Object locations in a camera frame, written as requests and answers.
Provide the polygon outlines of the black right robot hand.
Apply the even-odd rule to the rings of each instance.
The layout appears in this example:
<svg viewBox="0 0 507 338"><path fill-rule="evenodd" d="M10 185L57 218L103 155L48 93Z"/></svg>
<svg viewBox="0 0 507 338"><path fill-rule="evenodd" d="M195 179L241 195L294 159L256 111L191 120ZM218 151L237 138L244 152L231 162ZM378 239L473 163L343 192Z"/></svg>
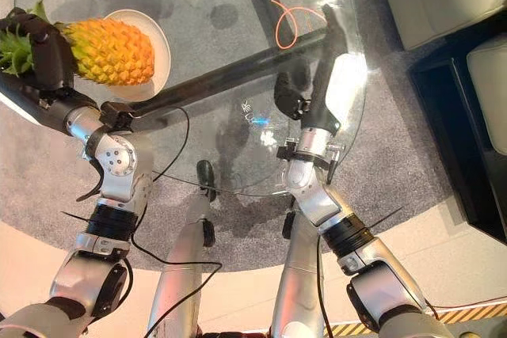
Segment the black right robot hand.
<svg viewBox="0 0 507 338"><path fill-rule="evenodd" d="M330 5L322 7L322 18L326 21L326 32L311 96L304 98L290 86L289 74L280 73L274 101L279 111L298 120L302 129L322 129L335 136L366 82L368 69L362 54L349 51L345 30Z"/></svg>

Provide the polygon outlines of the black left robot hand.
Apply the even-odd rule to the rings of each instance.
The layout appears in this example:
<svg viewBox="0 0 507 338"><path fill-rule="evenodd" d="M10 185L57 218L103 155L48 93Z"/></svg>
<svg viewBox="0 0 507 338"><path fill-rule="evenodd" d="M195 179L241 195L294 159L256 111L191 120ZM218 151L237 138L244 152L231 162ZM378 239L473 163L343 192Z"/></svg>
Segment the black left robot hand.
<svg viewBox="0 0 507 338"><path fill-rule="evenodd" d="M77 64L63 34L14 8L1 19L1 103L31 123L68 133L69 115L96 103L74 89Z"/></svg>

